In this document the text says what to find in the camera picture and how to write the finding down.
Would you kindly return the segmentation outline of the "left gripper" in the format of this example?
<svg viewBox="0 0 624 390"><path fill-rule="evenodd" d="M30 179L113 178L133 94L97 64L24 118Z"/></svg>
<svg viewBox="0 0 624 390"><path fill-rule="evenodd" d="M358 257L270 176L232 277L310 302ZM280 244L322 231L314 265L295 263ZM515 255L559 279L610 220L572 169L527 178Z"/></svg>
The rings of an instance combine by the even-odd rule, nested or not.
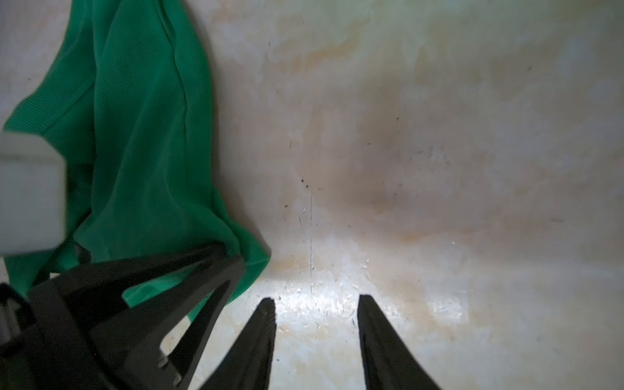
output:
<svg viewBox="0 0 624 390"><path fill-rule="evenodd" d="M205 260L228 259L221 244L81 265L33 288L29 303L1 284L2 389L129 389L114 378L89 333L124 310L174 288ZM163 339L170 354L201 309Z"/></svg>

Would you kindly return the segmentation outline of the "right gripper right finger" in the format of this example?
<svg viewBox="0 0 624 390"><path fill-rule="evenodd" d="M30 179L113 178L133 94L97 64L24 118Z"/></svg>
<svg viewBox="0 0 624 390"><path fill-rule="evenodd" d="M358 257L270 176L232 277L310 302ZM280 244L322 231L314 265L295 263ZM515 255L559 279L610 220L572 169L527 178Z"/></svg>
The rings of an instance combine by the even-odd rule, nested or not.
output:
<svg viewBox="0 0 624 390"><path fill-rule="evenodd" d="M360 296L357 311L367 389L440 389L415 360L372 296Z"/></svg>

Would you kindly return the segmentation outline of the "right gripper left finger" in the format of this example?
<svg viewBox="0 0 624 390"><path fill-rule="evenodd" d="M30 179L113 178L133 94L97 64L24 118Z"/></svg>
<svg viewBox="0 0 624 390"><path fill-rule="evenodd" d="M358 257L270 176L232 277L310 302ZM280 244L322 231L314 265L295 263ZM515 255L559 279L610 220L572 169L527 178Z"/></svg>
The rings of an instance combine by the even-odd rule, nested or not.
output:
<svg viewBox="0 0 624 390"><path fill-rule="evenodd" d="M275 340L276 305L273 299L266 297L200 389L269 388Z"/></svg>

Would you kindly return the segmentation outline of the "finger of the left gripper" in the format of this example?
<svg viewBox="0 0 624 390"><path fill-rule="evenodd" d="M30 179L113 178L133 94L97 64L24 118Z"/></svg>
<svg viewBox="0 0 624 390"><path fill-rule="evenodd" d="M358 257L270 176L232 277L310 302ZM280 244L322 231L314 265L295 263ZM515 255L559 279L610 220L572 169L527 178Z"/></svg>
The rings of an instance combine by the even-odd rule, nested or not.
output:
<svg viewBox="0 0 624 390"><path fill-rule="evenodd" d="M245 273L242 258L205 260L180 284L89 333L115 379L129 389L187 389L215 322ZM165 336L199 307L170 354Z"/></svg>

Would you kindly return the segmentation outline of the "green tank top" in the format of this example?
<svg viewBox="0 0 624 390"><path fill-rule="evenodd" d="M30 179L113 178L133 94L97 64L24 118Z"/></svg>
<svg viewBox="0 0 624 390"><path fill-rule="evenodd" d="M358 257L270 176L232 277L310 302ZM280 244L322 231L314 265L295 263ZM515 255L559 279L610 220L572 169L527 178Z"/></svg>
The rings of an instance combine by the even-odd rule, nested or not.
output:
<svg viewBox="0 0 624 390"><path fill-rule="evenodd" d="M21 295L50 273L221 243L242 256L242 295L270 257L232 219L211 178L213 91L179 1L75 1L55 61L4 128L67 163L66 240L5 260Z"/></svg>

